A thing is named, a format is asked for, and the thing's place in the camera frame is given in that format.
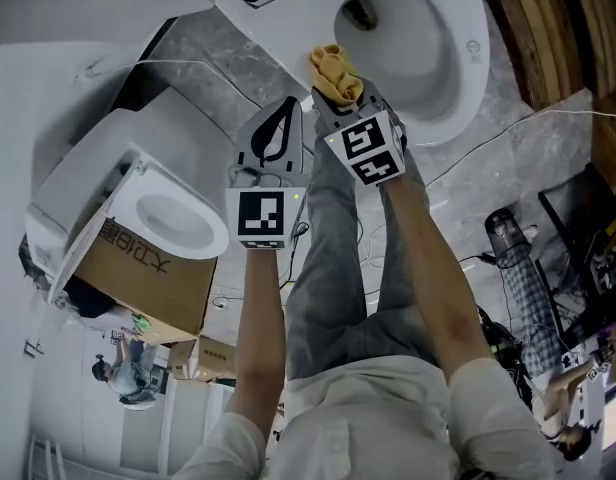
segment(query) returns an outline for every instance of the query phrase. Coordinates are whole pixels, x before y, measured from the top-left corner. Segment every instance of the plaid shirt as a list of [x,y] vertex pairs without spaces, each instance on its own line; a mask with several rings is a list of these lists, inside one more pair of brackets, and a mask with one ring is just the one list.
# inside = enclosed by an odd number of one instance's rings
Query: plaid shirt
[[561,343],[548,295],[526,251],[520,261],[501,270],[508,293],[519,307],[522,322],[523,362],[531,377],[561,368]]

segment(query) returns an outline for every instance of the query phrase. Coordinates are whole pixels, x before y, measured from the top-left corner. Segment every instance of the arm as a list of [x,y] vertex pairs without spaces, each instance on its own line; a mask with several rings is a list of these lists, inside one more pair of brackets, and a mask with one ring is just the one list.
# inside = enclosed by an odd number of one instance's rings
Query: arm
[[121,350],[121,342],[122,340],[117,340],[117,357],[115,357],[115,362],[112,363],[112,367],[119,368],[121,366],[121,362],[123,361],[123,352]]
[[259,478],[284,387],[286,334],[277,253],[249,250],[237,337],[237,387],[226,412],[177,480]]
[[130,354],[130,349],[128,348],[128,341],[126,341],[126,336],[123,335],[120,340],[118,340],[117,344],[121,342],[121,350],[123,351],[124,363],[130,363],[132,356]]
[[581,364],[575,368],[571,368],[567,372],[564,372],[561,375],[550,379],[546,391],[559,391],[561,389],[569,389],[573,383],[575,384],[576,389],[577,386],[579,386],[579,384],[584,381],[586,375],[592,369],[593,365],[594,361],[592,359],[589,359],[584,364]]
[[446,380],[464,364],[492,358],[468,281],[406,176],[385,182],[408,250],[419,310]]
[[228,412],[270,434],[284,387],[286,337],[276,251],[249,250],[246,289],[237,338],[237,387]]
[[418,190],[405,176],[385,185],[408,249],[419,310],[449,382],[453,447],[464,464],[497,478],[552,478],[550,445],[492,357],[468,281]]

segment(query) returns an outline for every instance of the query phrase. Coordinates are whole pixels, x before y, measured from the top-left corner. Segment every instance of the small box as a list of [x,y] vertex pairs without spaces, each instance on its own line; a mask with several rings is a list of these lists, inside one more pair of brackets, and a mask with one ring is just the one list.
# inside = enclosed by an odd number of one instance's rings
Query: small box
[[107,220],[75,275],[143,316],[140,339],[159,344],[199,336],[216,264],[168,254]]
[[190,356],[196,341],[182,341],[170,347],[168,355],[168,372],[177,380],[188,380],[191,377]]
[[204,336],[196,341],[176,343],[170,349],[168,371],[177,380],[234,379],[235,347]]
[[231,238],[247,249],[290,247],[305,195],[303,187],[227,189]]
[[235,347],[200,336],[193,378],[201,382],[236,378],[235,352]]
[[364,185],[406,172],[401,139],[387,110],[357,121],[324,139],[339,161]]

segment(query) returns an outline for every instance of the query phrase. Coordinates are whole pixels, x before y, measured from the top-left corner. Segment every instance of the wooden panel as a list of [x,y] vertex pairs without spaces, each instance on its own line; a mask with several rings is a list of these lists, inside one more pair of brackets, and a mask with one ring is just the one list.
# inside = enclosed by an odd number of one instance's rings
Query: wooden panel
[[541,110],[583,87],[563,0],[486,0],[501,29],[522,99]]
[[[616,89],[605,98],[595,98],[594,109],[616,114]],[[591,161],[616,194],[616,118],[593,118]]]
[[565,0],[582,58],[584,83],[605,97],[616,87],[616,0]]

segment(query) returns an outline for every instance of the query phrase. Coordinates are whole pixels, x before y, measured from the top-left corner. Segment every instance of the white wire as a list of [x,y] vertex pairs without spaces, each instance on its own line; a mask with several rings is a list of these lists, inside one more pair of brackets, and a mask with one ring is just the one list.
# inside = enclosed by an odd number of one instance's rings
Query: white wire
[[257,107],[258,109],[261,109],[261,105],[259,105],[252,98],[249,98],[248,96],[246,96],[241,91],[241,89],[239,89],[239,87],[237,87],[234,84],[234,82],[232,82],[224,73],[219,71],[212,64],[210,64],[209,62],[206,62],[205,60],[199,60],[199,59],[145,59],[145,60],[138,60],[137,62],[133,62],[131,64],[124,64],[123,66],[115,66],[115,67],[112,67],[112,68],[104,69],[102,71],[95,71],[94,68],[97,66],[97,64],[99,64],[99,62],[96,62],[95,64],[92,64],[91,66],[86,68],[86,71],[84,72],[84,76],[86,78],[95,78],[95,77],[98,77],[98,76],[101,76],[101,75],[105,75],[106,73],[113,73],[115,71],[121,71],[121,70],[124,70],[124,69],[133,68],[135,66],[139,66],[139,65],[142,65],[142,64],[199,64],[201,66],[204,66],[208,71],[210,71],[211,73],[213,73],[217,77],[221,78],[221,80],[223,80],[226,84],[228,84],[230,87],[232,87],[242,98],[244,98],[245,100],[249,101],[252,105]]
[[543,115],[546,115],[546,114],[595,114],[595,115],[599,115],[599,116],[614,117],[614,118],[616,118],[616,114],[610,114],[610,113],[606,113],[606,112],[598,112],[596,110],[557,110],[557,109],[547,109],[547,110],[542,110],[540,112],[535,112],[534,114],[530,114],[529,116],[522,117],[518,121],[515,121],[511,125],[509,125],[506,128],[504,128],[504,130],[502,132],[500,132],[497,135],[495,135],[494,137],[488,139],[486,142],[483,142],[483,143],[479,144],[478,146],[475,146],[474,148],[472,148],[470,151],[468,151],[468,153],[466,153],[464,156],[462,156],[459,160],[457,160],[454,164],[452,164],[448,169],[446,169],[439,176],[437,176],[432,181],[427,183],[426,184],[426,188],[428,188],[430,185],[432,185],[433,183],[435,183],[435,182],[439,181],[441,178],[443,178],[446,174],[448,174],[455,167],[457,167],[457,165],[459,165],[466,158],[468,158],[472,153],[474,153],[478,149],[481,149],[482,147],[486,146],[487,144],[490,144],[491,142],[497,140],[498,138],[502,137],[503,135],[508,133],[510,130],[512,130],[515,126],[517,126],[517,125],[519,125],[521,123],[525,123],[526,121],[531,121],[533,119],[536,119],[537,117],[540,117],[540,116],[543,116]]
[[244,289],[243,288],[236,288],[234,286],[226,286],[225,284],[218,284],[218,283],[212,283],[213,286],[216,286],[217,288],[225,288],[226,290],[234,290],[236,292],[243,292]]
[[[590,359],[590,356],[584,356],[583,354],[580,354],[579,352],[575,352],[575,348],[568,348],[568,345],[566,345],[566,342],[564,340],[561,339],[561,336],[559,336],[559,334],[552,329],[551,327],[549,327],[548,325],[543,325],[543,324],[523,324],[523,326],[530,326],[530,327],[543,327],[544,329],[548,329],[551,333],[553,333],[557,339],[561,342],[561,344],[564,346],[564,348],[568,351],[567,353],[569,354],[575,354],[576,356],[579,356],[581,359],[583,359],[584,361],[588,361],[588,359]],[[536,336],[536,334],[534,334],[530,340],[528,341],[528,345],[524,345],[524,352],[522,354],[522,361],[524,359],[524,357],[526,357],[526,351],[530,348],[530,344],[532,343],[533,338]]]
[[370,250],[368,250],[368,249],[366,248],[366,245],[364,244],[364,241],[363,241],[363,240],[361,241],[361,244],[360,244],[360,245],[364,248],[364,253],[366,254],[366,257],[365,257],[365,258],[364,258],[364,259],[363,259],[363,260],[359,263],[360,265],[363,265],[363,264],[365,264],[365,263],[369,263],[370,265],[372,265],[372,266],[373,266],[373,267],[375,267],[375,268],[383,268],[383,266],[380,266],[380,265],[375,265],[374,263],[372,263],[372,260],[377,260],[377,259],[380,259],[380,258],[383,258],[383,257],[384,257],[384,256],[375,256],[375,257],[373,258],[373,256],[372,256],[372,249],[373,249],[373,237],[375,236],[375,234],[376,234],[376,233],[377,233],[377,232],[378,232],[381,228],[383,228],[383,227],[385,227],[385,226],[386,226],[386,223],[384,222],[381,226],[379,226],[379,227],[375,228],[375,229],[373,230],[373,232],[372,232],[372,233],[370,233]]

